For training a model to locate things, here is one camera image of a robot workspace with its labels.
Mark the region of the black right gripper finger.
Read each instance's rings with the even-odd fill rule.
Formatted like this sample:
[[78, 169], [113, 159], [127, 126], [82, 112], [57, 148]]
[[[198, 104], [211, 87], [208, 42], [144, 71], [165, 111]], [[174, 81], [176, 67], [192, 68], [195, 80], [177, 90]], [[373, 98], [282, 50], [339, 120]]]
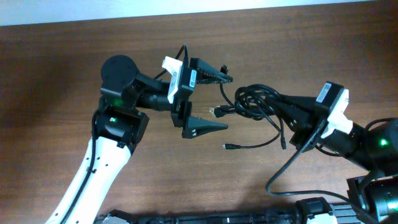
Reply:
[[316, 98], [313, 96], [290, 96], [290, 95], [279, 95], [279, 100], [282, 103], [288, 104], [290, 106], [295, 106], [300, 110], [307, 112], [315, 111]]
[[310, 114], [313, 113], [300, 110], [295, 106], [290, 106], [281, 101], [268, 101], [268, 103], [276, 112], [276, 115], [279, 115], [293, 132], [297, 131], [299, 128], [303, 128]]

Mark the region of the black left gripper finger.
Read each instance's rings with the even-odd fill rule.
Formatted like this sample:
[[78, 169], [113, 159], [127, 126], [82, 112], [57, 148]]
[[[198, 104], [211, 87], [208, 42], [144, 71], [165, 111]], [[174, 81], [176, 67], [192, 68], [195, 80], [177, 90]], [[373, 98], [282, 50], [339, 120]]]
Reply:
[[185, 139], [193, 139], [207, 133], [222, 131], [228, 129], [227, 124], [208, 121], [201, 118], [189, 116], [183, 127], [182, 137]]
[[219, 70], [200, 58], [190, 59], [190, 68], [197, 71], [196, 84], [225, 84], [232, 83], [233, 77], [228, 75], [228, 66], [223, 65]]

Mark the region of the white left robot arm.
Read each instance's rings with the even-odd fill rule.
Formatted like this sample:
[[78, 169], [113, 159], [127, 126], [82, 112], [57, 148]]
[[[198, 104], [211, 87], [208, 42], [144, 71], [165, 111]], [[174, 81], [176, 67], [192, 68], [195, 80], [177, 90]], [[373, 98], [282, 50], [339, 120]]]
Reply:
[[115, 178], [132, 157], [149, 123], [143, 109], [168, 111], [182, 137], [192, 139], [227, 125], [191, 115], [197, 85], [231, 83], [227, 66], [217, 70], [200, 58], [164, 58], [170, 81], [141, 73], [132, 58], [115, 55], [101, 67], [99, 107], [82, 163], [48, 223], [93, 223]]

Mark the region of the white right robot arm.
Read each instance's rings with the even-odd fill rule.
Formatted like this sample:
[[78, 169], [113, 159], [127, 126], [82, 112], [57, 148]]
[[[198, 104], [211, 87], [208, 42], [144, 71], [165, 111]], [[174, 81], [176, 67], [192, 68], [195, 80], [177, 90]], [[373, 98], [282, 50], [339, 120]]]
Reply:
[[349, 91], [317, 97], [278, 95], [268, 101], [276, 115], [289, 122], [297, 152], [268, 180], [269, 188], [299, 155], [326, 147], [368, 171], [348, 179], [348, 197], [357, 213], [379, 223], [397, 214], [397, 118], [382, 118], [361, 127], [344, 115]]

